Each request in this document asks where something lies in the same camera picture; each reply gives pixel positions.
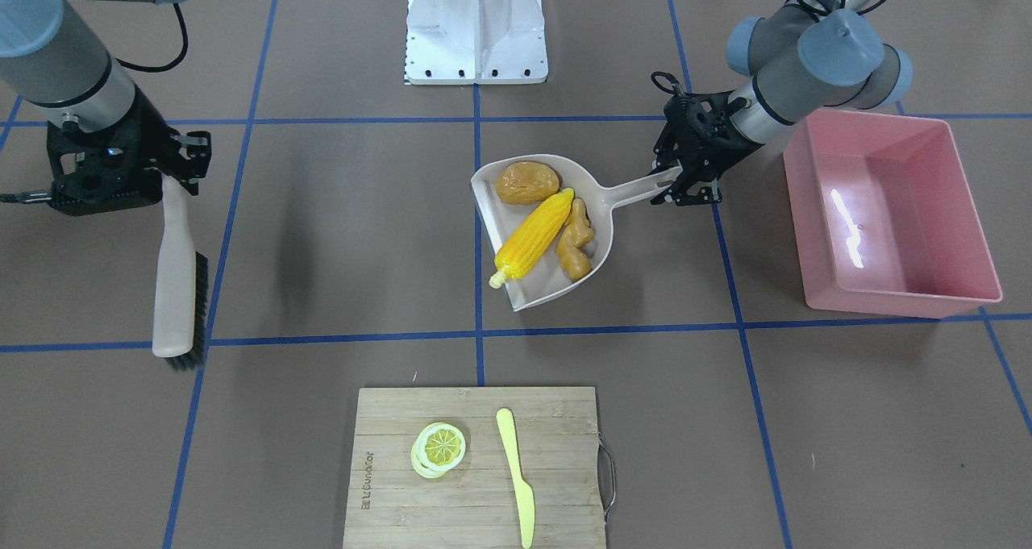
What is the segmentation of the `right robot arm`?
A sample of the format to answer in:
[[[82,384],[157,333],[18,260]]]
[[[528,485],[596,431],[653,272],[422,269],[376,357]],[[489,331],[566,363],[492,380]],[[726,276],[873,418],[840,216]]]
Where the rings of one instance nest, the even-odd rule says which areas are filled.
[[[181,49],[168,64],[115,57],[73,6],[74,0],[1,0],[1,73],[47,119],[47,189],[4,193],[11,204],[45,204],[69,216],[160,203],[185,217],[185,197],[209,170],[208,131],[173,129],[131,77],[166,72],[184,60],[188,0],[85,0],[173,6]]]

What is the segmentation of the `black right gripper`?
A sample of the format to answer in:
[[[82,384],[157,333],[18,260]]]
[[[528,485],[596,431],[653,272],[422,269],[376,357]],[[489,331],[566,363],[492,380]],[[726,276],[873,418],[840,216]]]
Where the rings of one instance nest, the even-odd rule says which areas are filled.
[[[182,134],[136,90],[114,126],[87,133],[49,123],[49,207],[69,216],[133,209],[161,201],[163,177],[196,196],[209,171],[209,131]]]

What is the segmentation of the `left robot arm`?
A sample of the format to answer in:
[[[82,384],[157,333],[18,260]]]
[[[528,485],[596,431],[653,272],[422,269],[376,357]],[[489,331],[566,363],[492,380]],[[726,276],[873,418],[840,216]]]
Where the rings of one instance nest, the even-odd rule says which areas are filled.
[[[907,54],[885,44],[867,15],[888,0],[786,0],[746,18],[725,42],[740,89],[697,94],[671,73],[650,76],[668,95],[653,171],[676,172],[652,204],[718,204],[735,164],[823,107],[870,110],[899,100],[913,82]]]

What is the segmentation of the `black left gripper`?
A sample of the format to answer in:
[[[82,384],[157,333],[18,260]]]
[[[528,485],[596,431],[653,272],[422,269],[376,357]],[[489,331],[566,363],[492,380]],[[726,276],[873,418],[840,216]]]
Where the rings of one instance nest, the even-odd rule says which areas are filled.
[[[716,205],[722,203],[718,179],[762,146],[746,137],[732,123],[732,116],[746,108],[744,97],[730,91],[694,94],[674,75],[653,72],[651,80],[668,94],[666,124],[653,146],[652,175],[679,169],[681,175],[650,199],[652,205]]]

